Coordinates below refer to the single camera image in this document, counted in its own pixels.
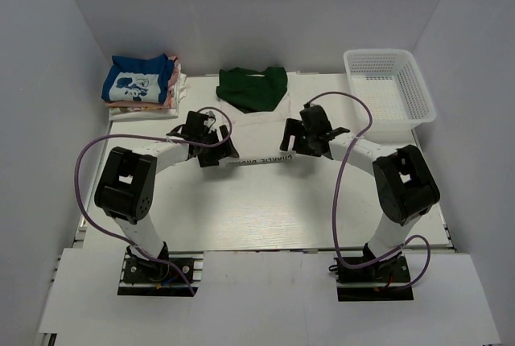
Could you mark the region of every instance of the green cloth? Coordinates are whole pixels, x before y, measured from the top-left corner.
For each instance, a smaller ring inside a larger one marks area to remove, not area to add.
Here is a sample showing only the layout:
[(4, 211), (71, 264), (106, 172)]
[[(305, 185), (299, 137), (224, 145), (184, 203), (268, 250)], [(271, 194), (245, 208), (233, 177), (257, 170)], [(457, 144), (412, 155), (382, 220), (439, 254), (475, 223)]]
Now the green cloth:
[(274, 111), (288, 85), (283, 67), (268, 67), (259, 72), (244, 68), (220, 70), (220, 85), (216, 95), (242, 113)]

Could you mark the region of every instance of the folded t-shirt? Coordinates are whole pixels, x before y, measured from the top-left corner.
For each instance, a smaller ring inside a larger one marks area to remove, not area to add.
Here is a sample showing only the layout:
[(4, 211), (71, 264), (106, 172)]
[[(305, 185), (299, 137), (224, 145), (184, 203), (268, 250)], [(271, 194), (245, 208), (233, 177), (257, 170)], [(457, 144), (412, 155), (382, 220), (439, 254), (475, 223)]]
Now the folded t-shirt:
[(164, 103), (174, 62), (165, 54), (143, 60), (113, 56), (113, 66), (104, 82), (102, 99)]
[(152, 103), (147, 101), (115, 101), (115, 102), (104, 102), (107, 107), (148, 107), (153, 109), (171, 109), (173, 106), (175, 83), (177, 82), (181, 70), (180, 63), (175, 62), (174, 73), (171, 74), (171, 78), (168, 81), (168, 94), (167, 98), (163, 103)]

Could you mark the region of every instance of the wire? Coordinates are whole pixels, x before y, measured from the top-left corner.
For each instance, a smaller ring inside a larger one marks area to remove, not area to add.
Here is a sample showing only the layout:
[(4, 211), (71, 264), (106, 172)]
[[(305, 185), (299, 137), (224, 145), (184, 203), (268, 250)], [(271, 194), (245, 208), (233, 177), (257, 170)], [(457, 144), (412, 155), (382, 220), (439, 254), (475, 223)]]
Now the wire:
[(169, 262), (167, 260), (162, 260), (162, 259), (158, 259), (156, 257), (152, 257), (147, 252), (145, 252), (143, 249), (139, 248), (139, 245), (137, 243), (135, 243), (134, 241), (130, 240), (127, 237), (124, 237), (122, 235), (118, 235), (117, 233), (111, 232), (108, 229), (105, 229), (105, 228), (101, 227), (99, 224), (97, 224), (92, 219), (92, 217), (88, 214), (88, 211), (86, 211), (86, 208), (84, 206), (84, 201), (82, 200), (82, 196), (80, 195), (79, 173), (80, 173), (80, 164), (82, 163), (82, 158), (84, 157), (86, 152), (89, 150), (89, 148), (91, 148), (91, 146), (93, 146), (93, 145), (95, 145), (95, 144), (97, 144), (97, 143), (99, 143), (101, 141), (105, 141), (105, 140), (111, 139), (111, 138), (135, 138), (135, 139), (143, 139), (143, 140), (147, 140), (147, 141), (156, 141), (156, 142), (183, 143), (183, 144), (188, 144), (188, 145), (193, 145), (193, 146), (198, 146), (198, 147), (216, 147), (216, 146), (219, 146), (222, 143), (228, 141), (229, 138), (231, 137), (231, 134), (233, 133), (233, 124), (232, 124), (231, 120), (229, 119), (229, 117), (227, 116), (227, 114), (224, 113), (222, 110), (217, 109), (216, 107), (211, 107), (211, 106), (203, 107), (202, 109), (198, 110), (198, 112), (205, 111), (205, 110), (208, 110), (208, 109), (215, 110), (218, 113), (220, 113), (227, 120), (227, 123), (229, 125), (229, 133), (227, 134), (227, 136), (225, 138), (223, 138), (221, 141), (219, 141), (217, 143), (213, 143), (213, 144), (210, 145), (210, 144), (200, 143), (200, 142), (184, 141), (183, 139), (166, 139), (166, 138), (148, 137), (146, 135), (136, 135), (136, 134), (111, 134), (111, 135), (104, 135), (102, 137), (93, 139), (90, 143), (88, 143), (80, 151), (79, 156), (77, 157), (77, 161), (75, 163), (75, 169), (73, 171), (73, 187), (75, 189), (75, 198), (76, 198), (77, 204), (79, 206), (80, 213), (82, 213), (82, 216), (84, 216), (86, 221), (88, 221), (88, 223), (91, 226), (93, 226), (95, 229), (98, 229), (100, 232), (104, 233), (105, 235), (117, 238), (118, 240), (124, 241), (125, 243), (127, 243), (129, 245), (132, 245), (143, 257), (147, 258), (148, 260), (150, 260), (152, 262), (156, 262), (156, 263), (161, 263), (161, 264), (164, 264), (166, 266), (170, 266), (171, 268), (173, 268), (175, 271), (177, 271), (179, 276), (184, 280), (184, 282), (187, 285), (187, 288), (191, 291), (192, 296), (195, 296), (195, 290), (193, 290), (193, 287), (192, 287), (191, 283), (187, 280), (186, 275), (183, 273), (183, 271), (178, 266), (176, 266), (174, 263)]
[(386, 283), (386, 286), (382, 287), (382, 290), (386, 290), (390, 284), (393, 282), (393, 274), (391, 274), (388, 278), (388, 282)]
[(332, 94), (343, 95), (344, 97), (349, 97), (349, 98), (353, 99), (354, 101), (358, 102), (363, 107), (363, 109), (365, 109), (365, 112), (367, 113), (367, 115), (369, 117), (368, 125), (365, 126), (362, 130), (360, 130), (356, 134), (354, 139), (351, 141), (351, 143), (348, 144), (347, 150), (345, 151), (344, 159), (342, 159), (342, 161), (341, 161), (340, 169), (338, 170), (338, 175), (336, 176), (335, 192), (334, 192), (334, 196), (332, 197), (332, 239), (334, 241), (335, 251), (336, 251), (336, 256), (338, 257), (338, 261), (341, 263), (341, 265), (343, 267), (349, 268), (350, 270), (358, 270), (360, 268), (365, 268), (365, 267), (371, 266), (373, 264), (376, 264), (378, 262), (381, 262), (382, 260), (385, 260), (386, 258), (402, 251), (402, 249), (404, 247), (406, 247), (406, 245), (408, 245), (408, 243), (410, 243), (412, 240), (418, 238), (418, 239), (424, 241), (424, 243), (426, 244), (426, 249), (427, 249), (426, 264), (417, 278), (415, 278), (413, 281), (407, 283), (404, 286), (397, 287), (397, 289), (402, 290), (402, 289), (411, 287), (416, 282), (418, 282), (422, 278), (422, 276), (426, 273), (427, 268), (429, 266), (430, 259), (431, 259), (431, 248), (430, 248), (429, 241), (427, 241), (427, 239), (421, 235), (412, 235), (412, 236), (408, 237), (403, 244), (398, 245), (394, 249), (391, 249), (387, 253), (384, 253), (381, 256), (376, 257), (373, 260), (370, 260), (368, 262), (364, 262), (361, 264), (347, 263), (344, 260), (344, 258), (341, 256), (340, 245), (338, 244), (338, 232), (336, 230), (336, 215), (337, 215), (337, 209), (338, 209), (338, 195), (340, 194), (341, 179), (344, 175), (344, 169), (345, 169), (345, 166), (347, 165), (348, 157), (351, 154), (352, 148), (357, 144), (357, 142), (361, 138), (361, 136), (370, 130), (370, 128), (372, 127), (373, 119), (372, 119), (372, 112), (370, 111), (369, 107), (360, 98), (355, 97), (352, 94), (342, 93), (341, 91), (327, 91), (325, 93), (321, 93), (321, 94), (313, 97), (312, 99), (310, 99), (307, 104), (310, 105), (313, 101), (319, 99), (320, 97), (324, 97), (326, 95), (332, 95)]
[(161, 286), (167, 286), (168, 284), (174, 282), (176, 279), (176, 276), (174, 276), (173, 278), (169, 278), (168, 280), (165, 280), (163, 283), (161, 283)]
[(167, 275), (170, 273), (170, 265), (167, 266), (167, 272), (165, 272), (164, 276), (160, 279), (150, 279), (148, 278), (148, 280), (150, 280), (151, 282), (161, 282), (162, 280), (164, 280)]

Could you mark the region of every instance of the white table surface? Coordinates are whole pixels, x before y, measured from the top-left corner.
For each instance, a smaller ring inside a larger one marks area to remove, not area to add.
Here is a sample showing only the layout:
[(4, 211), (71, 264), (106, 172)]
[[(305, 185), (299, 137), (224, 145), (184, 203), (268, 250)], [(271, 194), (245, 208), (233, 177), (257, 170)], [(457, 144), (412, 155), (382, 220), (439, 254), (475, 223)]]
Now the white table surface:
[[(66, 249), (39, 331), (56, 346), (499, 342), (469, 255), (436, 254), (414, 301), (338, 302), (333, 253), (210, 252), (194, 298), (117, 296), (124, 243)], [(413, 274), (425, 255), (406, 255)]]
[[(215, 93), (218, 76), (188, 77), (187, 83), (190, 87), (181, 102), (179, 118), (114, 122), (110, 133), (163, 137), (184, 122), (188, 110), (220, 106)], [(333, 90), (347, 92), (348, 85), (344, 74), (289, 73), (288, 89), (291, 116), (299, 118), (303, 104), (314, 95)], [(325, 108), (333, 127), (359, 131), (351, 100), (330, 96), (320, 98), (318, 103)], [(283, 126), (264, 125), (252, 142), (233, 142), (236, 148), (238, 143), (273, 143), (278, 147), (282, 133)], [(392, 145), (415, 144), (411, 133), (397, 134), (394, 139)], [(135, 148), (147, 143), (112, 139), (105, 157), (115, 146)], [(286, 163), (201, 169), (193, 159), (157, 176), (150, 215), (170, 251), (328, 249), (332, 247), (332, 193), (339, 165), (325, 158), (296, 156)], [(93, 202), (89, 213), (102, 226), (119, 232), (117, 225)], [(346, 168), (338, 207), (341, 247), (361, 247), (373, 235), (380, 217), (373, 177), (355, 167)], [(425, 236), (434, 247), (449, 245), (438, 205), (417, 223), (412, 233)], [(98, 248), (111, 240), (89, 228), (84, 247)]]

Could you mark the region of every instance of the printed graphic on shirt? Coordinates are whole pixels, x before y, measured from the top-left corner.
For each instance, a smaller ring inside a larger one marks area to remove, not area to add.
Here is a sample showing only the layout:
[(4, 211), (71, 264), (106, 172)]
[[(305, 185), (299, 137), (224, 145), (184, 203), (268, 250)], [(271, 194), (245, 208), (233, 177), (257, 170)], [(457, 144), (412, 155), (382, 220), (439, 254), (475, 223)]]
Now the printed graphic on shirt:
[(158, 84), (159, 74), (118, 74), (109, 91), (111, 101), (147, 101), (159, 102), (161, 88)]

